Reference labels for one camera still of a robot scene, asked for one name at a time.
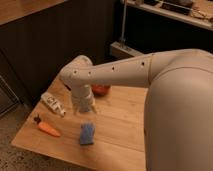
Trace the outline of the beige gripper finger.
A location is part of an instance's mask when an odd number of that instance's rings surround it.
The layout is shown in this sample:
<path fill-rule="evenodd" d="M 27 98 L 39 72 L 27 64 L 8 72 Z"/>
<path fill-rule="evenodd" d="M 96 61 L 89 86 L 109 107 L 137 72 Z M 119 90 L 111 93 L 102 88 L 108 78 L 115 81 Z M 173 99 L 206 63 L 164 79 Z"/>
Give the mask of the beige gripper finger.
<path fill-rule="evenodd" d="M 74 112 L 73 112 L 73 114 L 74 114 L 74 115 L 78 115 L 79 112 L 80 112 L 79 107 L 78 107 L 78 106 L 74 106 Z"/>
<path fill-rule="evenodd" d="M 97 109 L 96 109 L 96 106 L 95 106 L 95 105 L 91 105 L 91 111 L 92 111 L 94 114 L 97 114 Z"/>

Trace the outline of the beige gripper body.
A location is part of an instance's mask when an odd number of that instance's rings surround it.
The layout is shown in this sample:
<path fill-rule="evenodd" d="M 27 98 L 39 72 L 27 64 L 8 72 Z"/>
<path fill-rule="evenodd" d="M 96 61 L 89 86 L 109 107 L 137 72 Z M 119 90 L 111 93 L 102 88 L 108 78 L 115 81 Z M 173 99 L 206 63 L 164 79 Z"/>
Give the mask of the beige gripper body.
<path fill-rule="evenodd" d="M 90 85 L 71 88 L 71 100 L 73 107 L 78 106 L 80 111 L 91 111 L 94 103 L 94 95 Z"/>

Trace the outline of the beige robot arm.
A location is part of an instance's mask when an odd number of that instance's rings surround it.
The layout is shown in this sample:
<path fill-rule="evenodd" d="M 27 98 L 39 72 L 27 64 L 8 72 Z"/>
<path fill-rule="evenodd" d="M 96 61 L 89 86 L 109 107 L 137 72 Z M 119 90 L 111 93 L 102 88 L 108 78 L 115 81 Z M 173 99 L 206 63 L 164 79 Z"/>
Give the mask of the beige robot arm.
<path fill-rule="evenodd" d="M 146 88 L 146 170 L 213 171 L 212 53 L 170 50 L 100 65 L 79 55 L 59 78 L 79 110 L 91 106 L 94 84 Z"/>

